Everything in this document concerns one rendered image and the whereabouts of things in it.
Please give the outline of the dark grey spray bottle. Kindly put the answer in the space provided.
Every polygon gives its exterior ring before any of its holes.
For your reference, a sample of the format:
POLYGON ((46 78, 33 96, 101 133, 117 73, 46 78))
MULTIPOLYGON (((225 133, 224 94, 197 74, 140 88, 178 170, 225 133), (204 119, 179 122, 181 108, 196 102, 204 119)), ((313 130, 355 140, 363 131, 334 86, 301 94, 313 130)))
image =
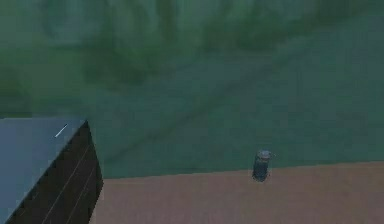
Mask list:
POLYGON ((252 178, 258 182, 264 182, 269 175, 269 162, 275 154, 269 150, 260 150, 255 155, 252 178))

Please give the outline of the white pen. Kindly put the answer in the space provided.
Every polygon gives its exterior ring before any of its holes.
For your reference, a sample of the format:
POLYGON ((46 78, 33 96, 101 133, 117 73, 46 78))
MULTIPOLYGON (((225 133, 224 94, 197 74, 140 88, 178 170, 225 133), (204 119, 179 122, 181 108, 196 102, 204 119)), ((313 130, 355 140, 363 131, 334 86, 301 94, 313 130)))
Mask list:
POLYGON ((68 124, 65 124, 55 135, 54 135, 54 137, 55 138, 58 138, 60 135, 61 135, 61 133, 67 128, 67 126, 68 126, 68 124))

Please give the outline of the black chest of drawers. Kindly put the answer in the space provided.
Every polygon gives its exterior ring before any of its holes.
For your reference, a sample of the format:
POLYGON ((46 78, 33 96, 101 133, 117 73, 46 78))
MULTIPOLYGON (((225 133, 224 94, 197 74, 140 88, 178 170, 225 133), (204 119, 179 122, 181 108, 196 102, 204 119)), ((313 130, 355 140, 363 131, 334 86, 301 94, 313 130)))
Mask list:
POLYGON ((87 120, 0 119, 0 224, 89 224, 102 186, 87 120))

